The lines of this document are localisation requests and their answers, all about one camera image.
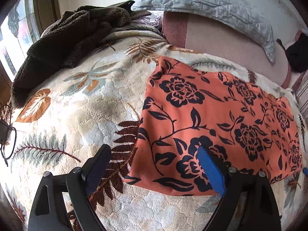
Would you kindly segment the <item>grey quilted pillow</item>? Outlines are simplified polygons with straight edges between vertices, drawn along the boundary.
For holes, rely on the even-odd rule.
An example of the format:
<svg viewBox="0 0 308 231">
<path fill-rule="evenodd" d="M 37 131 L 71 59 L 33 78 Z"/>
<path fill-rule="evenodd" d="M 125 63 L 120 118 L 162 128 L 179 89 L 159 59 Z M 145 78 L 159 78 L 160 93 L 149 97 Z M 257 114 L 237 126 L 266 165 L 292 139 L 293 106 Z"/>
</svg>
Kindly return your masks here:
<svg viewBox="0 0 308 231">
<path fill-rule="evenodd" d="M 248 36 L 271 63 L 276 61 L 273 28 L 246 0 L 138 0 L 133 10 L 189 13 L 216 20 Z"/>
</svg>

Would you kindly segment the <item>striped patterned cushion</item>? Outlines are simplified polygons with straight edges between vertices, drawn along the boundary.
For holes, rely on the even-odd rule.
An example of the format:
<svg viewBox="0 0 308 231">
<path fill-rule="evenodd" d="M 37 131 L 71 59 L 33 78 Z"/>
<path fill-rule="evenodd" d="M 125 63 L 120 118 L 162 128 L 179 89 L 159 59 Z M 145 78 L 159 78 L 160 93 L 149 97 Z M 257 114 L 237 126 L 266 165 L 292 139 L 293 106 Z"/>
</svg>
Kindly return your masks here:
<svg viewBox="0 0 308 231">
<path fill-rule="evenodd" d="M 308 71 L 303 72 L 295 83 L 295 96 L 302 116 L 308 120 Z"/>
</svg>

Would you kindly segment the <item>black cloth on bed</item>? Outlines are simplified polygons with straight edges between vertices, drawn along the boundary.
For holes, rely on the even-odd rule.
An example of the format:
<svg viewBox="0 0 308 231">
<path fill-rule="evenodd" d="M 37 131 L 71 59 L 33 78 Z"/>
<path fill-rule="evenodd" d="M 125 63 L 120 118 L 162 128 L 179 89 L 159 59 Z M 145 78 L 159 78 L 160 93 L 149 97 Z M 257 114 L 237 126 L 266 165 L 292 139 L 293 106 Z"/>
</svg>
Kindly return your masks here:
<svg viewBox="0 0 308 231">
<path fill-rule="evenodd" d="M 288 48 L 285 48 L 280 39 L 277 39 L 276 42 L 284 49 L 292 71 L 296 73 L 307 71 L 307 52 L 304 45 L 296 42 Z"/>
</svg>

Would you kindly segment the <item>window with floral glass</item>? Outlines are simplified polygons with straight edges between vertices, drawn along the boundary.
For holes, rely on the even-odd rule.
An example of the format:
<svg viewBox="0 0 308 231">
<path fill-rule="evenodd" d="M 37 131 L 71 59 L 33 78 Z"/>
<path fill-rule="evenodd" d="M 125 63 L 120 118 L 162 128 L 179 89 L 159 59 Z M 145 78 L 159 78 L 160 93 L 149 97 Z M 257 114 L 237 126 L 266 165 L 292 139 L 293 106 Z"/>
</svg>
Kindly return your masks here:
<svg viewBox="0 0 308 231">
<path fill-rule="evenodd" d="M 17 0 L 1 24 L 1 63 L 11 81 L 39 39 L 33 0 Z"/>
</svg>

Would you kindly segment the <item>pink bed sheet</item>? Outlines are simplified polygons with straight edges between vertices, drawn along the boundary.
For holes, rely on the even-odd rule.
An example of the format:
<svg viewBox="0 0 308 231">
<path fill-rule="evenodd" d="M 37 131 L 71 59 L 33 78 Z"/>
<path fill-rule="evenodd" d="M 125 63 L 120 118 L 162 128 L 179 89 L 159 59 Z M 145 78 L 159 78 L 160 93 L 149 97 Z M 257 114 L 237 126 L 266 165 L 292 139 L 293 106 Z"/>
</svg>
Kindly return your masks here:
<svg viewBox="0 0 308 231">
<path fill-rule="evenodd" d="M 303 78 L 303 74 L 292 72 L 284 48 L 278 43 L 275 44 L 276 62 L 271 63 L 259 44 L 213 19 L 165 12 L 162 32 L 173 46 L 230 60 L 283 88 L 297 90 Z"/>
</svg>

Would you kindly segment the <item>dark brown fleece garment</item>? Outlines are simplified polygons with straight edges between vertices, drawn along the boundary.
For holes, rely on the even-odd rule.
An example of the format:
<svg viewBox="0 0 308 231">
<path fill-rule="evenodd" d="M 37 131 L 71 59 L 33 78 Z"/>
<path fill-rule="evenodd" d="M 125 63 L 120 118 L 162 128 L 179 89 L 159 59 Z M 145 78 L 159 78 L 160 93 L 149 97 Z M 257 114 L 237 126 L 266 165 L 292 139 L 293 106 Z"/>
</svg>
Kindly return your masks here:
<svg viewBox="0 0 308 231">
<path fill-rule="evenodd" d="M 29 93 L 63 68 L 75 68 L 113 28 L 150 15 L 149 11 L 132 11 L 129 0 L 109 7 L 81 6 L 66 11 L 32 44 L 19 68 L 10 91 L 14 108 L 25 105 Z"/>
</svg>

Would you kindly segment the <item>orange floral garment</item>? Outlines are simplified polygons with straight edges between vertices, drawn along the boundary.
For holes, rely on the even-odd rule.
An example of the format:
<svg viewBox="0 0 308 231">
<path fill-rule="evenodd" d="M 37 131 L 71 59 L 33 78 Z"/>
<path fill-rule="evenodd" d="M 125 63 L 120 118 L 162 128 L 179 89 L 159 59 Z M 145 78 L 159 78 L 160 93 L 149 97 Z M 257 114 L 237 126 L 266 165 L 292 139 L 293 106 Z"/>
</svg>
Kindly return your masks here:
<svg viewBox="0 0 308 231">
<path fill-rule="evenodd" d="M 228 72 L 205 72 L 161 57 L 149 77 L 136 153 L 125 182 L 180 196 L 213 194 L 198 149 L 241 173 L 278 182 L 303 166 L 295 114 L 276 97 Z"/>
</svg>

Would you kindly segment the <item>cream leaf-print blanket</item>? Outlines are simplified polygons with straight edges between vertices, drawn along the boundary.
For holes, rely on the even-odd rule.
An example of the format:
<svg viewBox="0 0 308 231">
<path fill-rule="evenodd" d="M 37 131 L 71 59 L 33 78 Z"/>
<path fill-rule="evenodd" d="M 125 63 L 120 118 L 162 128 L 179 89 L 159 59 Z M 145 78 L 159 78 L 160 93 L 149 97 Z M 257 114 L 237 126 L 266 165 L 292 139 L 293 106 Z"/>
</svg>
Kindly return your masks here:
<svg viewBox="0 0 308 231">
<path fill-rule="evenodd" d="M 64 69 L 35 88 L 22 109 L 13 111 L 17 129 L 8 140 L 13 158 L 2 166 L 1 183 L 13 209 L 26 225 L 45 171 L 64 174 L 99 150 L 111 147 L 111 162 L 90 203 L 107 230 L 200 230 L 219 198 L 213 194 L 172 196 L 127 184 L 136 153 L 146 86 L 158 60 L 168 57 L 205 72 L 228 72 L 288 99 L 295 114 L 303 166 L 271 183 L 288 230 L 307 207 L 307 126 L 290 89 L 229 60 L 176 48 L 150 31 L 119 31 L 73 69 Z"/>
</svg>

